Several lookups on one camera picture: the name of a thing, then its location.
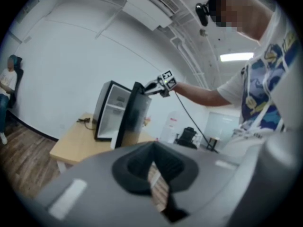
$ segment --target baseboard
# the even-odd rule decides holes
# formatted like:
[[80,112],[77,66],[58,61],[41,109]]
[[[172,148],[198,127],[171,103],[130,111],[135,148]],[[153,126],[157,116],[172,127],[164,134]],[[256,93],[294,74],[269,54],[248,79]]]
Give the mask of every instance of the baseboard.
[[33,127],[27,125],[26,123],[24,123],[22,120],[20,120],[18,117],[16,117],[16,116],[15,116],[11,111],[9,111],[9,110],[6,111],[6,114],[9,115],[10,117],[12,117],[13,119],[15,119],[16,121],[18,121],[20,124],[24,125],[24,126],[27,127],[28,129],[30,129],[31,131],[33,131],[33,132],[35,132],[35,133],[37,133],[37,134],[39,134],[39,135],[41,135],[41,136],[43,136],[43,137],[49,139],[49,140],[52,140],[52,141],[55,141],[55,142],[57,142],[57,141],[59,140],[59,139],[57,139],[57,138],[54,138],[54,137],[49,136],[49,135],[47,135],[47,134],[44,134],[44,133],[42,133],[42,132],[40,132],[40,131],[34,129]]

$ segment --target black cable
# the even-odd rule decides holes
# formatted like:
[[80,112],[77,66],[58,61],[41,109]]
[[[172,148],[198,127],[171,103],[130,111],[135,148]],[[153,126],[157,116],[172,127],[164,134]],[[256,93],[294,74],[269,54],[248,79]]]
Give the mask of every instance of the black cable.
[[183,105],[181,99],[179,98],[179,96],[177,95],[176,92],[175,92],[175,94],[176,94],[177,98],[179,99],[179,101],[180,101],[182,107],[184,108],[185,112],[186,112],[186,113],[188,114],[188,116],[190,117],[191,121],[195,124],[195,126],[197,127],[197,129],[200,131],[200,133],[202,134],[203,138],[204,138],[205,141],[207,142],[206,148],[207,148],[208,146],[210,146],[211,151],[214,151],[214,152],[216,152],[216,153],[219,153],[219,152],[216,151],[216,150],[214,149],[214,147],[209,143],[208,139],[205,137],[205,135],[204,135],[204,134],[202,133],[202,131],[199,129],[198,125],[195,123],[195,121],[193,120],[193,118],[189,115],[188,111],[187,111],[186,108],[184,107],[184,105]]
[[84,126],[85,126],[85,128],[87,128],[88,130],[90,130],[90,131],[93,131],[94,129],[90,129],[89,127],[87,127],[86,126],[86,122],[84,122]]
[[86,123],[89,123],[89,122],[90,122],[90,118],[78,119],[77,122],[84,123],[85,128],[87,128],[87,129],[90,130],[90,131],[94,130],[94,129],[90,129],[90,128],[87,127],[87,125],[86,125]]

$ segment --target light wood tabletop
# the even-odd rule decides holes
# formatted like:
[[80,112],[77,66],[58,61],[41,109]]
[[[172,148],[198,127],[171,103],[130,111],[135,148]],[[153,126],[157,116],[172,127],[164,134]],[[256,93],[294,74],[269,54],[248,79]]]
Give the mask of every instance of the light wood tabletop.
[[[92,119],[92,116],[90,113],[85,113],[80,118]],[[91,122],[92,120],[90,120],[90,123],[87,123],[87,127],[90,129],[92,128]],[[142,131],[138,143],[154,140],[154,138]],[[55,144],[50,151],[50,156],[57,161],[74,165],[85,158],[111,150],[110,141],[95,141],[94,131],[87,129],[83,123],[75,122],[68,132]]]

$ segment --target person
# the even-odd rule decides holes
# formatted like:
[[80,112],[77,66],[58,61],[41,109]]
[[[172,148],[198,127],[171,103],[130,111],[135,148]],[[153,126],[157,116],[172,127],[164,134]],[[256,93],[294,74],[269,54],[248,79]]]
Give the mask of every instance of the person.
[[199,17],[205,14],[205,18],[200,18],[204,26],[210,16],[217,26],[232,27],[259,44],[245,67],[216,90],[184,83],[174,88],[201,105],[241,107],[239,128],[234,129],[231,140],[220,153],[242,157],[250,146],[262,144],[275,131],[286,130],[273,100],[273,89],[298,64],[301,44],[278,5],[273,12],[259,0],[209,0],[205,5],[197,4],[197,8],[203,9],[202,14],[196,10]]
[[17,57],[11,55],[8,59],[7,69],[4,69],[0,75],[0,138],[3,145],[8,142],[4,134],[5,116],[10,94],[14,93],[16,87],[17,74],[14,70],[16,63]]

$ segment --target fluorescent light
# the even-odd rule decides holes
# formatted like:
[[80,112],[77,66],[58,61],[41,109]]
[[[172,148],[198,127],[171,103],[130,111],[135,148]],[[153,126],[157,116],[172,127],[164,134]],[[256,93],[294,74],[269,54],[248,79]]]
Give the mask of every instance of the fluorescent light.
[[232,54],[224,54],[220,55],[220,59],[222,62],[225,61],[248,61],[249,59],[254,57],[254,53],[232,53]]

